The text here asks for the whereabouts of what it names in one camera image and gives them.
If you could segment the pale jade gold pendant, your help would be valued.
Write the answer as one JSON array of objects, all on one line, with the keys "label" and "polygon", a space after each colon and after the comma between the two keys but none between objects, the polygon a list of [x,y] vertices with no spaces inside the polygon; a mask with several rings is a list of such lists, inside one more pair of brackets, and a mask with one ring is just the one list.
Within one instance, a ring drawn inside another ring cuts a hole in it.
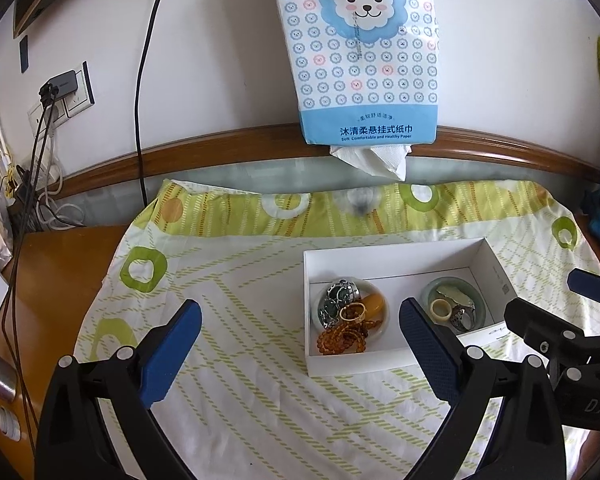
[{"label": "pale jade gold pendant", "polygon": [[476,307],[475,301],[455,286],[440,285],[436,288],[436,293],[447,300],[451,300],[453,304],[460,308],[474,310]]}]

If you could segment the green stone silver pendant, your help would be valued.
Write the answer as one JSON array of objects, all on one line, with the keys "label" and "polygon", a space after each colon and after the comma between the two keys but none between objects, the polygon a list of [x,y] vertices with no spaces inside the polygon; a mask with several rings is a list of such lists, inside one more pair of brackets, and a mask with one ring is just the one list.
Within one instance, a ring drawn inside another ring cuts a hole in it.
[{"label": "green stone silver pendant", "polygon": [[340,278],[329,284],[317,306],[317,319],[321,326],[329,328],[337,324],[340,321],[340,311],[361,298],[360,289],[354,281]]}]

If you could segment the black power adapter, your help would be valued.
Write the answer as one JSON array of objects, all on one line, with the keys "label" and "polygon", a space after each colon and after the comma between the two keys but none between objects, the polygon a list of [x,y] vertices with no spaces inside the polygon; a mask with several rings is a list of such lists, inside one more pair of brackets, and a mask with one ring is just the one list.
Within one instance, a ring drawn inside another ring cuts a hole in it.
[{"label": "black power adapter", "polygon": [[78,77],[75,70],[53,76],[38,90],[43,105],[47,106],[78,90]]}]

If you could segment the white wall socket panel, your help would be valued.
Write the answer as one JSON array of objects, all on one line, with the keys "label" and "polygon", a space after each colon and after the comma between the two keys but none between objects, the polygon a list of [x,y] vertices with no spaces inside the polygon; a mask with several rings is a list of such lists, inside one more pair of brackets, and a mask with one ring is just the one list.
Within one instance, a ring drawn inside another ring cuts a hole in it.
[{"label": "white wall socket panel", "polygon": [[58,128],[69,119],[76,117],[95,104],[88,64],[83,61],[73,71],[76,73],[76,91],[66,93],[55,102],[52,114],[46,115],[52,120],[52,127]]}]

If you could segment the blue hanging tissue pack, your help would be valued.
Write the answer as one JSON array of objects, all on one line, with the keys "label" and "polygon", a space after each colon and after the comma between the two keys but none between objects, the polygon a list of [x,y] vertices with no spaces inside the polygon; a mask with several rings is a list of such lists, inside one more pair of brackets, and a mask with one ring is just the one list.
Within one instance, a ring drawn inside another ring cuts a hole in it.
[{"label": "blue hanging tissue pack", "polygon": [[436,140],[434,0],[276,0],[306,143],[402,181],[416,144]]}]

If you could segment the green patterned white cloth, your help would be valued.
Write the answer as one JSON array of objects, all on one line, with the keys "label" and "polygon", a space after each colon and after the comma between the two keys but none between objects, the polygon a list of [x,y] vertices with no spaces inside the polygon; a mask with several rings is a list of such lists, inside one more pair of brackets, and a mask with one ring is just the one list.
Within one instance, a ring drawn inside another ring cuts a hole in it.
[{"label": "green patterned white cloth", "polygon": [[448,407],[415,365],[309,376],[310,250],[482,238],[522,298],[600,335],[600,304],[567,287],[600,263],[573,214],[531,181],[389,184],[266,195],[167,180],[132,221],[74,353],[110,358],[185,300],[202,330],[152,410],[201,479],[400,479]]}]

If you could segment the white power strip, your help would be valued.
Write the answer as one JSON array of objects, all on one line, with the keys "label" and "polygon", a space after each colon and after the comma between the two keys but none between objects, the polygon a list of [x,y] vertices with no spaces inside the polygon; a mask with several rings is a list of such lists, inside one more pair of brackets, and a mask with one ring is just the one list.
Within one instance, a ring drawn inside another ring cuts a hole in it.
[{"label": "white power strip", "polygon": [[[49,196],[57,195],[62,189],[62,171],[57,162],[52,162],[50,166],[47,166],[45,162],[42,162],[40,170],[38,171],[38,180],[36,181],[36,192],[42,193],[46,191]],[[27,187],[29,181],[34,176],[30,176],[29,161],[26,160],[22,165],[16,166],[15,182],[16,187],[14,191],[14,197],[16,200],[23,202],[26,198]]]}]

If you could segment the green jade bangle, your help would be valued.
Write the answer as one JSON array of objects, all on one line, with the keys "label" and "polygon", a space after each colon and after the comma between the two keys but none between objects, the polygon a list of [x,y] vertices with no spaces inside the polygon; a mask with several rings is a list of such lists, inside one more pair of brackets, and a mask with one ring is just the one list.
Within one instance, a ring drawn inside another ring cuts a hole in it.
[{"label": "green jade bangle", "polygon": [[418,300],[432,322],[457,334],[480,330],[486,324],[486,302],[476,286],[461,278],[436,278],[424,287]]}]

